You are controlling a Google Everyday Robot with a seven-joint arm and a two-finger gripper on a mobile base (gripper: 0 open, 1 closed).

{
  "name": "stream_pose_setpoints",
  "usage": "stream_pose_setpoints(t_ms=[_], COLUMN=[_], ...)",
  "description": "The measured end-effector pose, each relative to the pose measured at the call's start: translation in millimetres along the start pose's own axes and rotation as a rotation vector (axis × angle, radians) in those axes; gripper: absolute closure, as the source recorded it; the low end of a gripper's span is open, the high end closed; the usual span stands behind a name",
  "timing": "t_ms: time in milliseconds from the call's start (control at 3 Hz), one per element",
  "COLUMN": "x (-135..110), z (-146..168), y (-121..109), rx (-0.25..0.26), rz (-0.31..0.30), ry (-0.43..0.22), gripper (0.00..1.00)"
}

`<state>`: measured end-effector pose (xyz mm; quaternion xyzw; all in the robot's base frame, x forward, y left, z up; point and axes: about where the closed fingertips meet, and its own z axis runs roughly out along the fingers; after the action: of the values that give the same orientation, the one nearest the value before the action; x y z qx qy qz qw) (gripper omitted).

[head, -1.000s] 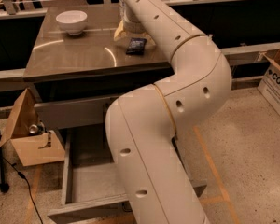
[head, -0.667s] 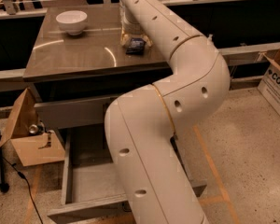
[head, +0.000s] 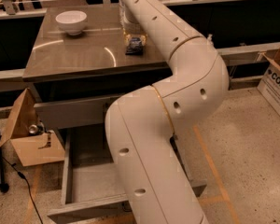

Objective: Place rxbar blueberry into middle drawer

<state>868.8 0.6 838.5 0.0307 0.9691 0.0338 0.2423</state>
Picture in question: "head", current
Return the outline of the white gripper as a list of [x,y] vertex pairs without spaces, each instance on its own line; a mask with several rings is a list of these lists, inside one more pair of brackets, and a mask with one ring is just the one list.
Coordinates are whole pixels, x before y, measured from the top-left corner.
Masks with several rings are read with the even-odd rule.
[[135,38],[140,39],[143,46],[147,43],[147,33],[142,29],[140,23],[122,1],[119,1],[119,20],[123,26],[123,35],[126,46],[128,46]]

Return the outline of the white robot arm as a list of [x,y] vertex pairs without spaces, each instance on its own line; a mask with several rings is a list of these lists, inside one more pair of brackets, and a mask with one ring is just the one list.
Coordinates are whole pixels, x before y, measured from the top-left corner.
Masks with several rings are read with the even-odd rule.
[[170,143],[212,114],[229,87],[212,43],[159,0],[121,0],[171,68],[107,110],[105,132],[137,224],[208,224]]

